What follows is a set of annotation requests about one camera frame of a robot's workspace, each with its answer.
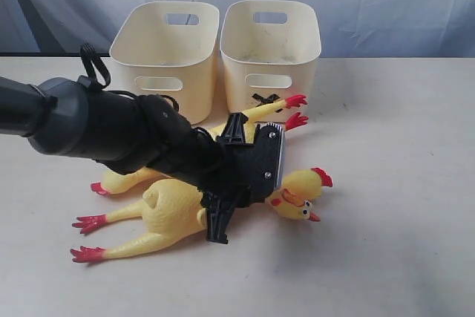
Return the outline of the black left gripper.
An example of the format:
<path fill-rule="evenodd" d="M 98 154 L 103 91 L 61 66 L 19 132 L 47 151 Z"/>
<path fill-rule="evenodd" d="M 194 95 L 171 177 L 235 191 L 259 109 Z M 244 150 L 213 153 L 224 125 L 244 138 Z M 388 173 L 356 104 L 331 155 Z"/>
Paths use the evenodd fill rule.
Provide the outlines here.
<path fill-rule="evenodd" d="M 226 228 L 235 210 L 262 203 L 276 190 L 264 180 L 256 158 L 255 141 L 262 125 L 256 126 L 254 139 L 248 143 L 243 128 L 247 120 L 242 113 L 229 115 L 216 138 L 223 159 L 202 182 L 206 240 L 210 242 L 226 243 Z"/>

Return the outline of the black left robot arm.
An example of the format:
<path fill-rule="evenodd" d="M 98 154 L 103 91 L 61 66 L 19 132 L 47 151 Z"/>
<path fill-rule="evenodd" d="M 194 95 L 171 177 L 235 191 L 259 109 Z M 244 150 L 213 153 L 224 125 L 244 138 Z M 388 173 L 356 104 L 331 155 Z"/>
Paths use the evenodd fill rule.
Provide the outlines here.
<path fill-rule="evenodd" d="M 178 112 L 171 97 L 105 91 L 94 79 L 41 85 L 1 80 L 1 132 L 46 155 L 84 157 L 118 174 L 147 167 L 197 187 L 208 241 L 224 244 L 234 210 L 263 202 L 282 181 L 284 130 L 268 123 L 249 139 L 231 114 L 213 137 Z"/>

